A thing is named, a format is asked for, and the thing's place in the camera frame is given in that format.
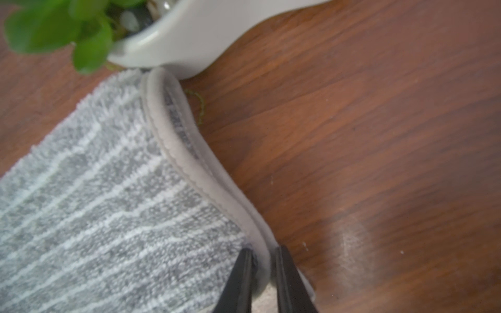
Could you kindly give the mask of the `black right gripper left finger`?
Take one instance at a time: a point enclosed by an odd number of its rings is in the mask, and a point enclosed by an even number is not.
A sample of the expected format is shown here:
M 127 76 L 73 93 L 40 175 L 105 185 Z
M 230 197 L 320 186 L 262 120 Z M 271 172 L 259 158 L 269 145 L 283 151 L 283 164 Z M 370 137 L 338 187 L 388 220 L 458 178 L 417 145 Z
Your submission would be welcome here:
M 213 313 L 249 313 L 252 311 L 254 254 L 250 248 L 240 251 Z

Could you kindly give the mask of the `grey striped square dishcloth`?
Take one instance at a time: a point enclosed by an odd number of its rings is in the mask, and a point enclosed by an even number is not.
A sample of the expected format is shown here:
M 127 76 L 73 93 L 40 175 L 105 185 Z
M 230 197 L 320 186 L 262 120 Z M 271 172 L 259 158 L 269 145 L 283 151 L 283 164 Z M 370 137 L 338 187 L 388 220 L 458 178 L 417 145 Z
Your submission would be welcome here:
M 213 312 L 244 248 L 278 312 L 270 227 L 159 67 L 102 83 L 1 178 L 2 312 Z

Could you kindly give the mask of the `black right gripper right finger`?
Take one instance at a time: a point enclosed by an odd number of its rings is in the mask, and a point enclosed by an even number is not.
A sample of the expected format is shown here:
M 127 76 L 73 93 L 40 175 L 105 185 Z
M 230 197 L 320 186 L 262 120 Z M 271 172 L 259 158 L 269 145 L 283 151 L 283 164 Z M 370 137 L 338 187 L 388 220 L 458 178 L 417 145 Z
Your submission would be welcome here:
M 318 313 L 284 245 L 275 249 L 275 281 L 279 313 Z

